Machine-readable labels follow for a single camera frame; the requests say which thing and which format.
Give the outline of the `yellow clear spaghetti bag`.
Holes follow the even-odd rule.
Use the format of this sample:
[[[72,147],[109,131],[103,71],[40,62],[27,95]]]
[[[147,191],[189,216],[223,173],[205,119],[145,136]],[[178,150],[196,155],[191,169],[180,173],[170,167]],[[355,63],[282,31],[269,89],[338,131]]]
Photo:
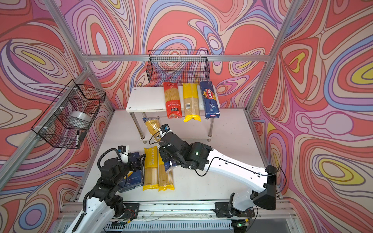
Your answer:
[[[183,84],[183,97],[184,97],[184,122],[188,122],[192,119],[201,121],[198,88],[196,83],[184,83]]]

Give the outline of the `red spaghetti bag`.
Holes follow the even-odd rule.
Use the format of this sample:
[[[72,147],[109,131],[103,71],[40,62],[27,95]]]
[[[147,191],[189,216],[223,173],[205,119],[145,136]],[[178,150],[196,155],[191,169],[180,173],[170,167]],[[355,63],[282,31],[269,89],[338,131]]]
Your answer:
[[[176,83],[163,83],[168,118],[182,118],[179,90]]]

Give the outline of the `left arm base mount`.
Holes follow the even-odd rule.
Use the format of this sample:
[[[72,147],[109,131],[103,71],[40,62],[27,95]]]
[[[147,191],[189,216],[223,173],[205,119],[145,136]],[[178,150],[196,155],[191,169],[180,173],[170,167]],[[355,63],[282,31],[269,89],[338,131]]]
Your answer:
[[[126,225],[138,218],[139,203],[125,203],[123,213],[119,217],[114,217],[113,225]]]

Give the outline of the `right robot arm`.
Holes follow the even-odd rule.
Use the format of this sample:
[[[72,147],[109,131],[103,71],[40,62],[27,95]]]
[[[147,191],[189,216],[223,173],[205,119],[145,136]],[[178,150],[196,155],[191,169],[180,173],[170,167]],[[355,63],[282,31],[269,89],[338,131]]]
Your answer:
[[[276,209],[276,167],[242,163],[204,143],[188,144],[172,132],[165,133],[158,144],[164,163],[204,174],[215,172],[246,185],[243,192],[231,194],[231,210],[244,212],[254,206],[270,211]]]

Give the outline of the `clear blue Ankara spaghetti bag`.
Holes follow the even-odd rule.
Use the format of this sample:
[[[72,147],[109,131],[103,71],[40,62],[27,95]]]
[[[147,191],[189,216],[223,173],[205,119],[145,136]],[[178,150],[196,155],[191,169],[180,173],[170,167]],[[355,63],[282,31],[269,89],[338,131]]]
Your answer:
[[[177,167],[177,164],[175,160],[166,152],[166,142],[162,140],[162,137],[164,137],[161,134],[160,127],[161,122],[159,117],[153,117],[153,118],[142,118],[149,133],[151,134],[151,138],[149,140],[149,144],[153,145],[156,144],[159,148],[159,153],[161,156],[162,161],[165,164],[165,170],[166,172],[172,171],[175,167]]]

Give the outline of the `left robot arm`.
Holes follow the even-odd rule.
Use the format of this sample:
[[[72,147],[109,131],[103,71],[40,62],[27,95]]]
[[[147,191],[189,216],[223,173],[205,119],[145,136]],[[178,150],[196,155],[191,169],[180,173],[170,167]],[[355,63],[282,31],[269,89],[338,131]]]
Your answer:
[[[137,218],[133,209],[129,209],[118,196],[120,181],[131,171],[142,170],[144,155],[135,161],[124,163],[112,158],[104,162],[99,169],[101,176],[96,185],[83,200],[79,215],[66,230],[67,233],[100,233],[109,221],[115,219],[115,226],[124,226]]]

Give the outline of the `blue Barilla spaghetti bag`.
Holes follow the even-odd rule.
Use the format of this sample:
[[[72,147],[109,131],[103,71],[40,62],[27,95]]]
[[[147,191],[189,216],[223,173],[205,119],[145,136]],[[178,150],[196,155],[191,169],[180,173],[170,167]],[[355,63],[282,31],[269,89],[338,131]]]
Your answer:
[[[215,94],[213,84],[211,81],[200,82],[200,89],[204,102],[205,117],[219,118],[220,110],[218,105],[218,98]]]

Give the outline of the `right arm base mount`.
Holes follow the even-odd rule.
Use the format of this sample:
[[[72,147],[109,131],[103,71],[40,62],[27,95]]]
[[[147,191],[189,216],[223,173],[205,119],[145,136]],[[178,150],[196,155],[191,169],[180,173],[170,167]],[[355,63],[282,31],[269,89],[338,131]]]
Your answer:
[[[215,202],[215,207],[212,211],[217,217],[244,217],[251,219],[255,216],[255,211],[252,207],[246,209],[245,211],[240,211],[233,207],[229,202]]]

